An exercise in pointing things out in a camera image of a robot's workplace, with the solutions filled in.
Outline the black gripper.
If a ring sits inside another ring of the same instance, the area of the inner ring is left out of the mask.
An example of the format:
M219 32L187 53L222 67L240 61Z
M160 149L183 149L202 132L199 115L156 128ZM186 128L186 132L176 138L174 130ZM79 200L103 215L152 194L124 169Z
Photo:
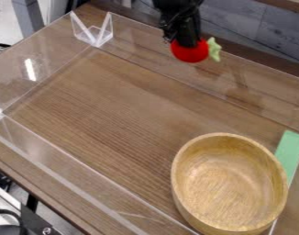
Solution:
M152 0L160 13L159 28L171 43L195 48L202 37L200 6L204 0Z

